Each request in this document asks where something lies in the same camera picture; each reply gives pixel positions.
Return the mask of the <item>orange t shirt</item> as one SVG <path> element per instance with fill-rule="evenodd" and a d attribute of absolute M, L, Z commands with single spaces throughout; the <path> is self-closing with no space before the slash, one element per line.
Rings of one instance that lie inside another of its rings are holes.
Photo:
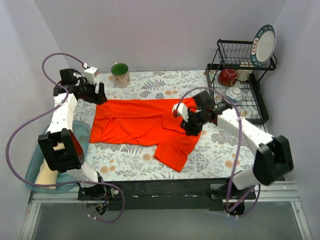
<path fill-rule="evenodd" d="M 172 108 L 177 98 L 110 99 L 96 106 L 91 143 L 156 145 L 155 158 L 181 172 L 199 136 L 187 136 Z"/>

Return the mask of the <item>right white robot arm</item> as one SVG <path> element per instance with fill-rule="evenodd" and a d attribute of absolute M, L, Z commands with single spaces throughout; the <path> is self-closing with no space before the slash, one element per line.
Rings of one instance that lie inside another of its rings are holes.
<path fill-rule="evenodd" d="M 268 186 L 294 168 L 289 140 L 273 136 L 241 117 L 240 110 L 230 100 L 216 103 L 206 88 L 193 96 L 195 107 L 179 101 L 172 108 L 181 117 L 181 128 L 188 136 L 198 136 L 207 123 L 213 123 L 238 138 L 255 156 L 253 166 L 240 172 L 232 171 L 226 186 L 227 195 L 237 199 L 246 188 L 258 184 Z"/>

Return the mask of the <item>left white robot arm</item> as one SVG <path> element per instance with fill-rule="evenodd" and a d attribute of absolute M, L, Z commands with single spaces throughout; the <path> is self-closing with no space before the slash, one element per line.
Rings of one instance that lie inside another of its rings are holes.
<path fill-rule="evenodd" d="M 44 156 L 35 183 L 55 189 L 59 173 L 71 175 L 95 200 L 106 196 L 100 175 L 85 163 L 85 151 L 73 132 L 75 108 L 79 100 L 101 105 L 107 102 L 103 83 L 96 84 L 98 68 L 88 67 L 80 76 L 73 68 L 60 70 L 61 80 L 53 89 L 55 110 L 46 133 L 38 136 Z"/>

